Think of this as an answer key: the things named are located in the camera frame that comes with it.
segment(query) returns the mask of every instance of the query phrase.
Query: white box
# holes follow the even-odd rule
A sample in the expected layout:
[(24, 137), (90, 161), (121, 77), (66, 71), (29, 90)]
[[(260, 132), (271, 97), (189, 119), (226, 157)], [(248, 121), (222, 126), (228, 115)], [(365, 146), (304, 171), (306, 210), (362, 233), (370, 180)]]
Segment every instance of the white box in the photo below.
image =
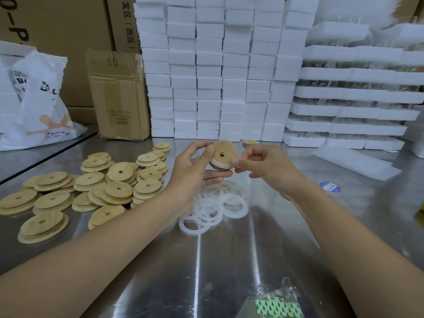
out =
[(223, 90), (236, 90), (236, 91), (245, 91), (246, 90), (246, 79), (223, 79), (222, 80), (222, 89)]
[(200, 100), (221, 100), (220, 89), (198, 89), (197, 98)]
[(171, 76), (196, 77), (196, 66), (171, 64)]
[(197, 77), (221, 77), (221, 66), (197, 65)]
[(196, 9), (168, 7), (168, 22), (196, 23)]
[(286, 41), (286, 42), (288, 41), (288, 42), (296, 42), (300, 44), (305, 44), (307, 36), (308, 36), (307, 30), (284, 28), (281, 31), (280, 41)]
[(175, 122), (175, 130), (180, 130), (180, 131), (197, 130), (197, 122), (195, 120), (175, 119), (174, 122)]
[(171, 87), (180, 89), (196, 89), (196, 77), (171, 76)]
[(225, 25), (225, 39), (251, 40), (253, 28), (251, 26)]
[(197, 110), (199, 112), (210, 112), (221, 110), (220, 100), (198, 100)]
[(175, 135), (174, 138), (189, 138), (189, 139), (195, 139), (197, 138), (197, 131), (183, 131), (179, 129), (175, 129)]
[(150, 118), (152, 128), (172, 128), (174, 130), (174, 119)]
[(195, 65), (196, 55), (194, 51), (169, 50), (169, 63), (177, 65)]
[(219, 125), (220, 131), (227, 133), (241, 133), (243, 127), (243, 124), (234, 122), (220, 122)]
[(227, 133), (220, 131), (219, 140), (228, 140), (230, 142), (239, 142), (241, 140), (241, 133)]
[(165, 20), (165, 8), (159, 3), (134, 4), (134, 17), (136, 19), (161, 19)]
[(269, 80), (247, 80), (247, 91), (269, 91), (271, 81)]
[(224, 8), (202, 8), (196, 10), (196, 22), (199, 23), (224, 23)]
[(224, 25), (218, 23), (197, 23), (197, 36), (201, 38), (223, 38)]
[(168, 49), (155, 49), (155, 48), (144, 48), (143, 49), (143, 62), (146, 61), (169, 61)]
[(224, 7), (225, 0), (196, 0), (197, 7)]
[(261, 140), (263, 142), (282, 142), (284, 128), (284, 124), (264, 123)]
[(278, 52), (278, 42), (265, 42), (253, 40), (250, 52), (253, 55), (275, 56)]
[(174, 89), (174, 99), (197, 100), (196, 89)]
[(255, 0), (225, 0), (225, 9), (253, 10)]
[(294, 95), (294, 89), (296, 87), (296, 83), (290, 81), (271, 81), (270, 91), (273, 92), (285, 92)]
[(273, 124), (285, 124), (289, 117), (291, 104), (268, 103), (265, 114), (265, 122)]
[(244, 113), (245, 107), (245, 102), (223, 101), (221, 111), (226, 113)]
[(286, 12), (283, 17), (284, 28), (295, 28), (309, 30), (312, 28), (315, 20), (315, 14), (301, 12)]
[(222, 52), (221, 38), (196, 38), (196, 51)]
[(201, 111), (197, 112), (197, 120), (203, 121), (219, 121), (221, 116), (220, 111)]
[(196, 24), (168, 22), (168, 37), (176, 38), (194, 38), (196, 35)]
[(149, 97), (172, 98), (171, 87), (147, 86), (147, 95)]
[(265, 42), (280, 42), (281, 28), (268, 28), (255, 26), (253, 28), (252, 40)]
[(254, 139), (260, 141), (262, 137), (262, 131), (244, 131), (241, 133), (241, 139)]
[(169, 49), (185, 51), (195, 51), (196, 49), (196, 42), (194, 39), (169, 37), (168, 40)]
[(157, 33), (140, 33), (140, 45), (142, 48), (168, 49), (168, 36)]
[(225, 101), (245, 101), (246, 90), (227, 89), (222, 91), (222, 100)]
[(172, 108), (173, 100), (172, 98), (149, 97), (149, 106), (150, 108)]
[(146, 74), (147, 86), (171, 86), (171, 79), (168, 74)]
[(245, 113), (244, 114), (244, 122), (264, 122), (265, 120), (265, 112), (263, 113)]
[(221, 89), (222, 78), (220, 77), (198, 77), (197, 86), (202, 89)]
[(302, 57), (305, 51), (305, 43), (282, 41), (278, 48), (278, 55), (289, 57)]
[(255, 27), (267, 26), (271, 28), (281, 28), (282, 21), (283, 21), (283, 12), (255, 11), (253, 25)]
[(271, 91), (271, 96), (269, 102), (279, 102), (279, 103), (292, 103), (293, 102), (293, 93), (289, 92), (275, 92)]
[(137, 19), (138, 33), (159, 33), (166, 34), (166, 22), (162, 19)]
[(197, 112), (196, 111), (174, 111), (174, 119), (181, 120), (197, 120)]
[(244, 113), (221, 112), (220, 122), (242, 123), (243, 120), (244, 120)]
[(222, 53), (213, 53), (207, 51), (196, 51), (197, 65), (222, 65)]
[(200, 131), (197, 130), (197, 139), (218, 139), (219, 131)]
[(197, 101), (188, 99), (174, 99), (174, 111), (197, 111)]
[(284, 11), (297, 11), (315, 14), (317, 12), (319, 0), (287, 0)]
[(303, 59), (301, 57), (278, 56), (274, 80), (298, 81)]
[(275, 56), (267, 55), (250, 55), (249, 67), (253, 68), (274, 68)]
[(236, 53), (248, 55), (250, 50), (250, 40), (245, 39), (224, 39), (222, 51), (224, 53)]
[(253, 10), (225, 10), (226, 25), (252, 25)]
[(247, 68), (223, 66), (222, 78), (247, 79)]
[(228, 67), (247, 68), (247, 66), (249, 65), (249, 56), (224, 53), (222, 65)]
[(247, 78), (255, 80), (272, 80), (274, 74), (273, 68), (249, 68)]
[(269, 91), (247, 91), (246, 101), (247, 102), (268, 102), (270, 97)]
[(197, 122), (197, 129), (200, 131), (218, 131), (219, 121), (201, 121)]
[(152, 137), (174, 137), (174, 128), (152, 128)]
[(180, 7), (194, 8), (195, 0), (165, 0), (168, 5), (178, 5)]
[(263, 122), (243, 122), (242, 133), (246, 133), (248, 131), (261, 132), (262, 133), (263, 128), (264, 128)]
[(174, 112), (172, 108), (151, 108), (150, 114), (152, 118), (174, 118)]
[(283, 12), (285, 0), (256, 0), (255, 11)]
[(265, 114), (266, 109), (268, 107), (268, 103), (266, 102), (247, 102), (245, 106), (245, 112), (249, 113), (260, 113)]
[(147, 61), (144, 63), (146, 74), (170, 74), (169, 63), (165, 61)]

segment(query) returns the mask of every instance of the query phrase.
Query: metal table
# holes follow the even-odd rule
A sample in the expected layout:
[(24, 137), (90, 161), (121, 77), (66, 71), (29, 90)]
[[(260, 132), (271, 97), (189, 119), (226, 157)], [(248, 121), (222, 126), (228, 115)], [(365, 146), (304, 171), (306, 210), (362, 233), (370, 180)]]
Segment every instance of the metal table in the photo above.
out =
[(81, 143), (87, 138), (95, 135), (97, 131), (97, 127), (90, 126), (85, 134), (69, 141), (33, 147), (25, 150), (8, 150), (0, 152), (0, 184), (3, 184), (12, 177), (37, 166), (52, 156)]
[[(169, 142), (166, 164), (169, 181), (175, 156), (192, 140), (155, 138)], [(283, 150), (295, 165), (316, 183), (331, 182), (341, 188), (330, 193), (352, 214), (400, 254), (424, 269), (424, 230), (414, 214), (424, 201), (424, 161), (408, 151), (366, 151), (391, 160), (403, 170), (387, 182), (373, 180), (321, 160), (313, 149)], [(64, 170), (80, 174), (89, 154), (105, 151), (113, 160), (135, 161), (151, 151), (144, 142), (105, 140), (95, 136), (62, 152), (0, 186), (0, 197), (19, 190), (34, 175)], [(248, 191), (249, 214), (239, 220), (226, 219), (199, 237), (180, 232), (178, 225), (157, 237), (94, 301), (83, 317), (235, 317), (259, 283), (281, 286), (289, 277), (300, 292), (306, 317), (354, 317), (341, 286), (308, 226), (294, 206), (261, 179), (247, 174), (231, 178)], [(31, 212), (0, 217), (0, 274), (64, 241), (87, 231), (89, 213), (68, 209), (69, 226), (55, 238), (35, 244), (18, 243), (21, 224)]]

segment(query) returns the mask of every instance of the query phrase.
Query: large cardboard box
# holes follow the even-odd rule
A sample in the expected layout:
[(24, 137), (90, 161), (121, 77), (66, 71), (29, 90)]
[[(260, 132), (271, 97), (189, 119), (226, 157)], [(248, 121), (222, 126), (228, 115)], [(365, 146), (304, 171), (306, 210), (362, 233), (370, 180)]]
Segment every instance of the large cardboard box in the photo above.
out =
[(88, 50), (86, 58), (100, 136), (149, 137), (150, 112), (141, 55)]
[(135, 0), (107, 0), (115, 50), (140, 53), (140, 37), (134, 17)]
[(61, 98), (92, 107), (85, 65), (88, 48), (112, 50), (104, 0), (0, 0), (0, 40), (68, 58)]

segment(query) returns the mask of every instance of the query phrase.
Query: person's right arm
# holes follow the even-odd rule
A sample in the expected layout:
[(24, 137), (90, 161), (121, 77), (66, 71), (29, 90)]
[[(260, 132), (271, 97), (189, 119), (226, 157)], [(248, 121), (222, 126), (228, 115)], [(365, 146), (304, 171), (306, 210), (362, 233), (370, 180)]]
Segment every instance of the person's right arm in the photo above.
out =
[(279, 147), (251, 146), (233, 165), (237, 173), (263, 178), (296, 206), (358, 317), (423, 316), (424, 272), (308, 180)]

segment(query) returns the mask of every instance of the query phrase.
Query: person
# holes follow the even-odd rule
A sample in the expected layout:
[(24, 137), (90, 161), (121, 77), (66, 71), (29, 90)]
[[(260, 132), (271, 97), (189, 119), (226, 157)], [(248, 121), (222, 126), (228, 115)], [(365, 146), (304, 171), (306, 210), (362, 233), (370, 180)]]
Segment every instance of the person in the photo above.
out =
[[(0, 317), (80, 317), (148, 243), (189, 212), (201, 187), (232, 175), (205, 170), (211, 144), (190, 144), (158, 196), (1, 276)], [(422, 317), (424, 273), (309, 181), (281, 149), (254, 145), (232, 163), (236, 173), (251, 171), (295, 205), (358, 317)]]

